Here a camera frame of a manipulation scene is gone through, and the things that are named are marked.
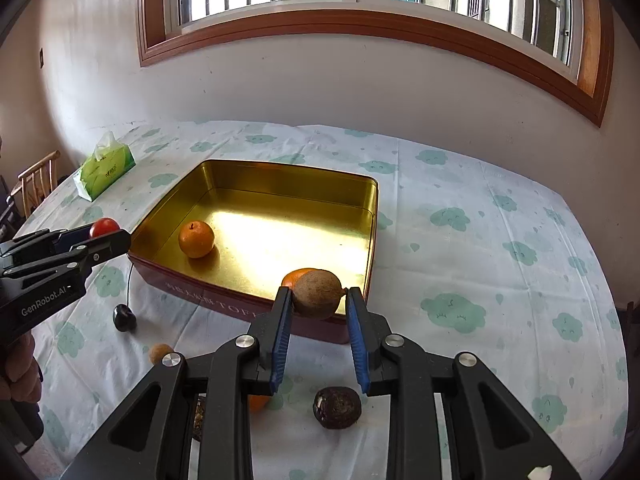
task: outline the table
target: table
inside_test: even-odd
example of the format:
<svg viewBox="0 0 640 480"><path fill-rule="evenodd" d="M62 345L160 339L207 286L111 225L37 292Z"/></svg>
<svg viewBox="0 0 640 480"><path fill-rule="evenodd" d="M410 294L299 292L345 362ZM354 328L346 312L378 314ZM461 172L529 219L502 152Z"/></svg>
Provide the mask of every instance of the table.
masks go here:
<svg viewBox="0 0 640 480"><path fill-rule="evenodd" d="M131 231L207 158L373 176L380 202L369 309L429 352L477 354L583 478L599 478L618 455L627 409L622 334L600 265L561 196L468 156L354 130L235 121L131 126L109 129L130 146L135 168L93 203L67 179L21 232L102 216ZM248 327L168 296L130 269L126 256L97 267L84 298L34 329L43 444L60 466L149 370L151 345L168 343L191 357ZM113 307L127 301L138 316L133 334L111 322ZM361 419L343 431L324 430L312 414L324 386L359 391L349 346L292 336L289 349L279 392L252 415L255 477L384 478L387 398L362 397ZM447 470L446 444L441 451ZM197 453L194 443L193 465Z"/></svg>

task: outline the window frame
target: window frame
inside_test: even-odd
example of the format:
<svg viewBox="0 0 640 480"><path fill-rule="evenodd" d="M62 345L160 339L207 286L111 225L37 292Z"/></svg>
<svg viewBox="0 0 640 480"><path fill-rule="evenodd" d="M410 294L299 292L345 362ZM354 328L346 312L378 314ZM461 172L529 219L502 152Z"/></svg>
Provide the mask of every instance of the window frame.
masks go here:
<svg viewBox="0 0 640 480"><path fill-rule="evenodd" d="M137 0L141 66L231 41L284 34L351 34L442 48L488 63L559 98L602 124L613 63L613 16L606 0L574 12L570 67L533 44L479 20L399 0L286 0L226 10L175 27L178 0Z"/></svg>

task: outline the white wall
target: white wall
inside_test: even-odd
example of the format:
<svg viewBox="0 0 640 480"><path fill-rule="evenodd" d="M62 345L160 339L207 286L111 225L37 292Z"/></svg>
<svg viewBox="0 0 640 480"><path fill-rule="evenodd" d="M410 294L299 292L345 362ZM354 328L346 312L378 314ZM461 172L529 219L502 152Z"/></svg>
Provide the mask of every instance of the white wall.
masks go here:
<svg viewBox="0 0 640 480"><path fill-rule="evenodd" d="M238 41L140 68L135 0L42 0L44 92L79 162L97 128L230 119L417 140L561 193L619 305L640 299L640 50L616 18L601 129L514 76L434 48L350 36Z"/></svg>
<svg viewBox="0 0 640 480"><path fill-rule="evenodd" d="M39 74L39 10L35 0L0 48L0 174L10 190L19 173L47 153L61 149ZM69 174L70 169L68 157L63 156L58 161L58 174Z"/></svg>

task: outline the wooden window frame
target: wooden window frame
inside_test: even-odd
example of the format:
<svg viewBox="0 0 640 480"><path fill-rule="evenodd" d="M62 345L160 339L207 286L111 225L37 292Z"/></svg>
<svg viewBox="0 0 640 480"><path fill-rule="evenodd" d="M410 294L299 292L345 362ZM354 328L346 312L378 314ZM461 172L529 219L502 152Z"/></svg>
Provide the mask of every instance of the wooden window frame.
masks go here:
<svg viewBox="0 0 640 480"><path fill-rule="evenodd" d="M495 66L565 102L597 127L609 97L613 69L613 12L607 0L583 0L582 55L577 82L506 44L427 18L363 9L282 10L215 23L171 36L164 0L137 0L140 66L207 46L284 34L351 34L409 41Z"/></svg>

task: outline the tissue box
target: tissue box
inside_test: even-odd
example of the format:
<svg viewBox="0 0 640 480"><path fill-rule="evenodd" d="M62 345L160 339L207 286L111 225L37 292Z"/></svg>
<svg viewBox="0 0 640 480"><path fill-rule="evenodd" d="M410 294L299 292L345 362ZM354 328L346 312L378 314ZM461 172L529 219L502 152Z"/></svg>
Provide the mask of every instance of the tissue box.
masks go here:
<svg viewBox="0 0 640 480"><path fill-rule="evenodd" d="M92 202L135 165L129 147L108 132L74 174L78 195Z"/></svg>

